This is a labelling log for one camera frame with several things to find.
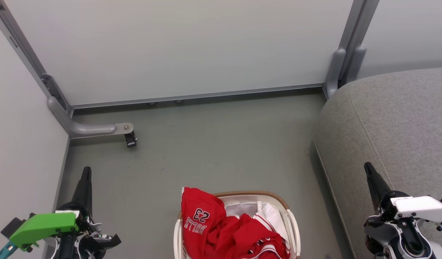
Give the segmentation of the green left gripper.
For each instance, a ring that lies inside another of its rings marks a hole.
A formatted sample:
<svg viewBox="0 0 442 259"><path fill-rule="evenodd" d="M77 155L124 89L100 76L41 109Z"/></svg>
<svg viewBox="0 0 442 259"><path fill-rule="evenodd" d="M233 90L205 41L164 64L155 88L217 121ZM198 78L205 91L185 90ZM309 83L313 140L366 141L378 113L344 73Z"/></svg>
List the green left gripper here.
<svg viewBox="0 0 442 259"><path fill-rule="evenodd" d="M0 259L15 251L30 253L38 242L53 238L53 259L102 259L106 251L122 243L118 235L103 234L93 220L92 170L85 166L71 202L53 213L34 214L28 219L14 218L1 231L8 240Z"/></svg>

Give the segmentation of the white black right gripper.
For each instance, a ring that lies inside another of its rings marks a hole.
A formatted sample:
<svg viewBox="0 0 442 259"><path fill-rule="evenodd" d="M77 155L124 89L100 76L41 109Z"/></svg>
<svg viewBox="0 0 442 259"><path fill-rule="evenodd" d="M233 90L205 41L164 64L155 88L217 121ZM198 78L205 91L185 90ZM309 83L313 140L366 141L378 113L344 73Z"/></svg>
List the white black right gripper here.
<svg viewBox="0 0 442 259"><path fill-rule="evenodd" d="M442 229L442 198L437 200L430 195L413 197L400 191L392 191L372 163L366 162L364 170L372 205L378 211L380 221L422 219L433 222Z"/></svg>

